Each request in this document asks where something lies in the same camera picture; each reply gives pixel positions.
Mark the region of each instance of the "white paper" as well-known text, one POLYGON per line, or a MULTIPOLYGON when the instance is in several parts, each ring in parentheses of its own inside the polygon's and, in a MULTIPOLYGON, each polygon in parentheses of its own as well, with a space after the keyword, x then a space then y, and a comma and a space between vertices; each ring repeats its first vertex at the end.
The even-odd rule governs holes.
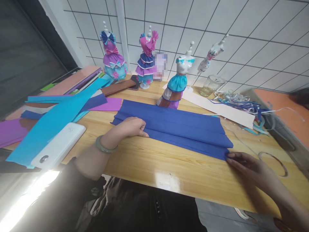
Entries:
POLYGON ((225 104, 214 104, 211 100, 187 90, 184 90, 182 98, 199 107, 207 109, 245 127, 253 129, 253 121, 255 116, 252 114, 235 109, 225 104))

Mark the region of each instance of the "white power bank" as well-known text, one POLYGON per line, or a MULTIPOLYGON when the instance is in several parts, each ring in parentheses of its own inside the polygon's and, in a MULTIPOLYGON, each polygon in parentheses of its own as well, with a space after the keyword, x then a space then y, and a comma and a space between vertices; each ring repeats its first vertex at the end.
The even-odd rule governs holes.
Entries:
POLYGON ((31 161, 31 165, 43 170, 57 168, 85 131, 86 127, 80 124, 68 123, 31 161))

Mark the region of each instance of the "wooden table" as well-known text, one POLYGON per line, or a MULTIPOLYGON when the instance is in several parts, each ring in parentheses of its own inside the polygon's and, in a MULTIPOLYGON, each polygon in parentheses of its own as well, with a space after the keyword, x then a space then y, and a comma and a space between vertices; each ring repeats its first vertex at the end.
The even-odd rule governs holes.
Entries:
MULTIPOLYGON (((124 90, 110 97, 122 98, 154 105, 163 93, 166 82, 153 82, 147 90, 124 90)), ((179 110, 194 113, 212 113, 187 100, 180 101, 179 110)), ((87 130, 69 152, 63 163, 95 142, 95 139, 113 127, 115 111, 91 111, 78 123, 87 130)), ((242 130, 234 122, 220 117, 223 126, 236 133, 238 138, 256 153, 268 152, 279 158, 289 171, 289 177, 280 178, 284 185, 309 208, 309 182, 297 168, 288 154, 271 137, 256 136, 242 130)), ((225 130, 234 144, 230 151, 242 151, 257 158, 235 135, 225 130)), ((263 160, 279 175, 284 171, 272 157, 263 160)), ((165 189, 188 196, 201 198, 251 212, 280 216, 279 210, 270 197, 250 184, 225 161, 194 151, 177 147, 154 139, 130 137, 118 146, 105 169, 104 174, 165 189)))

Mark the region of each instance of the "phone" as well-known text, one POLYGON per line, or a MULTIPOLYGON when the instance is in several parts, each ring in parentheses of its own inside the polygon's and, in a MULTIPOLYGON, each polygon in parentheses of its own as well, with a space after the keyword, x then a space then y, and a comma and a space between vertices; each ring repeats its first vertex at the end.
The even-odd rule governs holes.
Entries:
POLYGON ((139 89, 139 84, 140 84, 138 82, 138 80, 137 80, 137 76, 136 75, 132 75, 131 80, 133 80, 135 82, 135 86, 131 86, 128 89, 137 91, 139 89))

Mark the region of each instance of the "bracelet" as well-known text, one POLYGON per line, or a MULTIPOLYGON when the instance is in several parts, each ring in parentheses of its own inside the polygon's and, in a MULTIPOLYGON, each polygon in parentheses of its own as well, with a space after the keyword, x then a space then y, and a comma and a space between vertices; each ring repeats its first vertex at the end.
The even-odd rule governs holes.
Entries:
POLYGON ((103 147, 103 145, 101 144, 100 140, 101 140, 102 137, 103 137, 103 135, 100 135, 99 137, 97 137, 97 139, 96 139, 96 147, 97 147, 101 152, 103 152, 103 153, 107 153, 107 154, 113 153, 113 152, 117 149, 118 145, 117 145, 117 147, 115 147, 114 149, 109 150, 109 149, 103 147))

